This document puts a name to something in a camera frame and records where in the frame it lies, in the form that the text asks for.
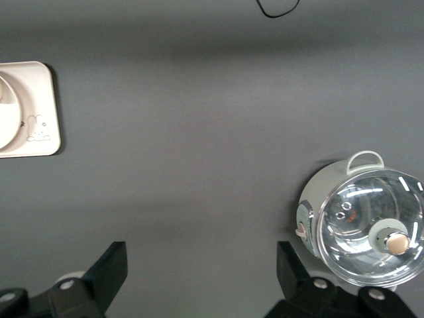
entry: black cable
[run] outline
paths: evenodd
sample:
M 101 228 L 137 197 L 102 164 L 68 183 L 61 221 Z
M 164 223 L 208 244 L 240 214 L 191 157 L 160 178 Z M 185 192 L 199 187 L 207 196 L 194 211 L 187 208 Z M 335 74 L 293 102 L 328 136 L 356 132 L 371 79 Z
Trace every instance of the black cable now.
M 282 13 L 281 15 L 269 15 L 265 9 L 263 8 L 260 0 L 256 0 L 256 2 L 259 5 L 260 10 L 262 11 L 262 13 L 264 13 L 265 17 L 271 18 L 271 19 L 275 19 L 275 18 L 279 18 L 282 17 L 283 15 L 288 15 L 290 12 L 292 12 L 294 9 L 296 9 L 297 5 L 299 4 L 300 0 L 297 0 L 296 4 L 294 5 L 294 7 L 292 7 L 289 11 L 286 11 L 284 13 Z

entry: white pot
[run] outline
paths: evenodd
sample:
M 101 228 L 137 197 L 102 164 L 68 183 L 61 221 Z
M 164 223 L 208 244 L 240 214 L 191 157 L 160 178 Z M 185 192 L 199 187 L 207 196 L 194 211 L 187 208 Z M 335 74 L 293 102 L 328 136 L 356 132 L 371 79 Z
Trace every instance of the white pot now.
M 367 154 L 374 161 L 358 158 Z M 358 286 L 392 287 L 424 269 L 423 184 L 372 151 L 317 172 L 297 209 L 306 247 Z

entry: bunny drawing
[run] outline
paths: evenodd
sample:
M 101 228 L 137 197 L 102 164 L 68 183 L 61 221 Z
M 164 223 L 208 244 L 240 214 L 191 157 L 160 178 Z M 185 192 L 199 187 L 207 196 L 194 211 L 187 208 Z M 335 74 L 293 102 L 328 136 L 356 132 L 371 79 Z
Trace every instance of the bunny drawing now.
M 50 140 L 47 124 L 42 115 L 28 117 L 28 141 Z

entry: transparent lid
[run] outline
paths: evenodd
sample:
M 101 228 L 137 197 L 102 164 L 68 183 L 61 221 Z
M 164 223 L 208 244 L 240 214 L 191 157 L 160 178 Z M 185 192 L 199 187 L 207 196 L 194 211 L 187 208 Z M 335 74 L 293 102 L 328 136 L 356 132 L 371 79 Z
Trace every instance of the transparent lid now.
M 356 285 L 390 287 L 424 269 L 424 185 L 394 170 L 363 173 L 339 186 L 323 205 L 321 257 Z

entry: pot handle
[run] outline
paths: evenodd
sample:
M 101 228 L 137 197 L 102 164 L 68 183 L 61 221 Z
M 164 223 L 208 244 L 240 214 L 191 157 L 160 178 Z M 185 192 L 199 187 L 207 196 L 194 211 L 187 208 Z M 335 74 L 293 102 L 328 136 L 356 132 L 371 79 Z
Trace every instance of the pot handle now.
M 352 163 L 354 162 L 354 160 L 356 158 L 358 158 L 359 156 L 362 156 L 363 154 L 372 154 L 373 156 L 376 157 L 376 163 L 371 163 L 371 164 L 363 164 L 361 166 L 357 166 L 355 168 L 350 168 L 350 166 L 352 165 Z M 358 171 L 364 170 L 364 169 L 372 169 L 372 168 L 384 168 L 384 161 L 383 158 L 374 151 L 369 151 L 369 150 L 365 150 L 365 151 L 360 151 L 357 152 L 356 154 L 354 154 L 353 156 L 350 157 L 349 161 L 347 162 L 347 167 L 346 167 L 346 174 L 348 176 L 350 176 L 351 174 L 354 174 Z

